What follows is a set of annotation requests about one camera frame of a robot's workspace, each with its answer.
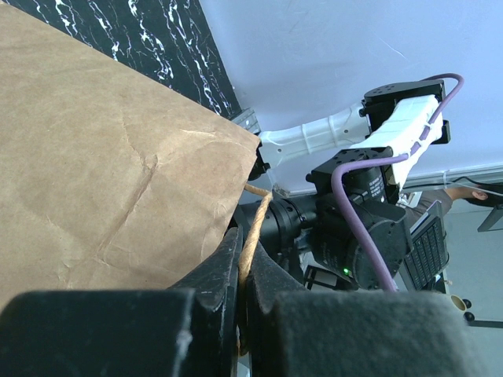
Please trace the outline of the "brown paper bag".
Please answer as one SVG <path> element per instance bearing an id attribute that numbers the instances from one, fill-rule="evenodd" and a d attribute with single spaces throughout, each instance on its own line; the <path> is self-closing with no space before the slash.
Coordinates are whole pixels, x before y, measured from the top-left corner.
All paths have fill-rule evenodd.
<path id="1" fill-rule="evenodd" d="M 2 4 L 1 303 L 172 285 L 220 243 L 258 143 Z"/>

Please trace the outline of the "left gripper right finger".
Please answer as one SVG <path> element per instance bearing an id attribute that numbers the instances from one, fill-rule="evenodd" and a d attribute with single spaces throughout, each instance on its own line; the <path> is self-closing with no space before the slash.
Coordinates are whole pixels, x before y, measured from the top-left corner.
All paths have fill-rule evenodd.
<path id="1" fill-rule="evenodd" d="M 423 291 L 310 291 L 255 251 L 247 281 L 253 376 L 487 376 L 459 310 Z"/>

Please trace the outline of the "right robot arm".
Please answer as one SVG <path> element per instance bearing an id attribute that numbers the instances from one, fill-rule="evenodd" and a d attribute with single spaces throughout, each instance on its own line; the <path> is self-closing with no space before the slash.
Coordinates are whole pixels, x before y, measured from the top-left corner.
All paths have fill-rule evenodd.
<path id="1" fill-rule="evenodd" d="M 240 205 L 234 221 L 256 232 L 266 253 L 296 279 L 310 254 L 350 288 L 394 291 L 413 250 L 400 195 L 427 148 L 450 140 L 442 110 L 453 93 L 444 80 L 434 75 L 380 86 L 335 115 L 261 133 L 251 179 L 314 152 L 336 154 L 306 175 L 312 193 L 274 193 L 266 206 Z"/>

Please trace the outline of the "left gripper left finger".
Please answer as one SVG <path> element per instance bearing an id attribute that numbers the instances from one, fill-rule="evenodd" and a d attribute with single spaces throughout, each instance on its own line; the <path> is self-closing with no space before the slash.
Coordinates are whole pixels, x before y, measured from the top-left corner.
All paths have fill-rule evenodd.
<path id="1" fill-rule="evenodd" d="M 29 291 L 1 313 L 4 376 L 235 376 L 243 232 L 163 290 Z"/>

